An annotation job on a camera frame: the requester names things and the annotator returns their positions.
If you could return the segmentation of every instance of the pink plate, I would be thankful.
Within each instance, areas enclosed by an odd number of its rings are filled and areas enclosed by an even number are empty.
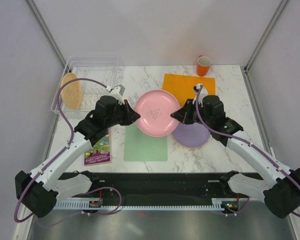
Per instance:
[[[179,109],[178,100],[171,93],[164,90],[148,91],[134,106],[134,110],[141,115],[136,125],[149,136],[166,136],[178,126],[179,122],[170,114]]]

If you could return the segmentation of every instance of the cup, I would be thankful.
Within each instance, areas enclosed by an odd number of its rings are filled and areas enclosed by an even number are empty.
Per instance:
[[[211,66],[211,59],[207,56],[200,55],[196,61],[196,74],[203,77],[207,74]]]

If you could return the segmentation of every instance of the table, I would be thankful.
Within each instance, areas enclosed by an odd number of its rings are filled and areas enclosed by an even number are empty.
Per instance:
[[[128,99],[132,108],[142,94],[162,88],[165,74],[196,76],[196,68],[192,65],[126,66],[121,70],[122,84],[126,88],[123,97]],[[262,146],[240,66],[213,65],[206,77],[215,78],[216,94],[224,103],[226,115],[242,125],[254,142]],[[69,119],[69,121],[72,126],[75,126],[80,119]],[[124,126],[114,126],[110,131],[111,163],[84,166],[82,154],[66,172],[86,170],[107,173],[215,173],[231,170],[255,172],[240,156],[212,137],[201,148],[189,149],[179,145],[171,135],[168,135],[168,161],[124,161],[126,129]],[[69,136],[69,127],[60,117],[53,135],[50,156],[69,139]]]

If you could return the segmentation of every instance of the purple plate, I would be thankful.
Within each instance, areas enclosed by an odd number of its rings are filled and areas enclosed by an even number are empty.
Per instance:
[[[179,123],[172,135],[179,144],[186,148],[199,148],[208,141],[210,132],[199,123],[190,125]]]

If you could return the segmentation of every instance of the book cover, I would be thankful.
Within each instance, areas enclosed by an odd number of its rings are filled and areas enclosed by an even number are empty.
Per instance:
[[[110,140],[109,129],[106,135],[101,138],[92,148],[84,153],[84,165],[95,165],[110,163]]]

